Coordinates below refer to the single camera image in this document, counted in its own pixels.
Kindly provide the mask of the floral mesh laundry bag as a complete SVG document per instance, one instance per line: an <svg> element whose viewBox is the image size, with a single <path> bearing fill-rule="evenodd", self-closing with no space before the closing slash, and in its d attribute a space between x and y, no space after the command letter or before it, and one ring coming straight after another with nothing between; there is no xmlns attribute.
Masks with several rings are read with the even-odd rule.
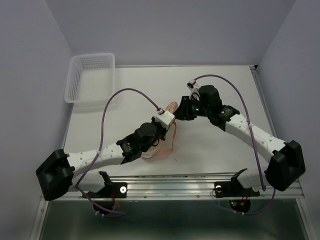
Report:
<svg viewBox="0 0 320 240"><path fill-rule="evenodd" d="M141 157L143 159L151 159L153 157L165 156L172 153L174 150L174 141L177 134L177 123L173 122L174 130L169 131L165 140L160 140L156 146L152 146L147 152L143 152Z"/></svg>

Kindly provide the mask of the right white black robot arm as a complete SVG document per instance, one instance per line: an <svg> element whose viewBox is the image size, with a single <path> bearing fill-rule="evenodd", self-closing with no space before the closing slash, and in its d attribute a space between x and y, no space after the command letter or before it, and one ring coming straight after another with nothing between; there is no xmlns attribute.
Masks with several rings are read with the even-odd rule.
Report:
<svg viewBox="0 0 320 240"><path fill-rule="evenodd" d="M174 113L177 120L208 118L212 125L252 147L268 164L265 170L244 168L237 172L230 182L233 194L242 195L262 184L283 192L305 173L303 151L298 142L286 142L248 123L237 109L222 103L218 90L212 85L188 83L187 87L190 95L181 98Z"/></svg>

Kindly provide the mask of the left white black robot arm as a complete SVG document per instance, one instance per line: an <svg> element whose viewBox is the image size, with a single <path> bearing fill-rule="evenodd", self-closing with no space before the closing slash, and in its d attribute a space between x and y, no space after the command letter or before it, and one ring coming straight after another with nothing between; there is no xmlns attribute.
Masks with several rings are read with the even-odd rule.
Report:
<svg viewBox="0 0 320 240"><path fill-rule="evenodd" d="M80 181L90 171L106 166L123 165L139 159L143 153L165 139L174 117L152 117L134 133L109 146L78 153L53 151L35 171L42 195L53 201L74 189L81 189Z"/></svg>

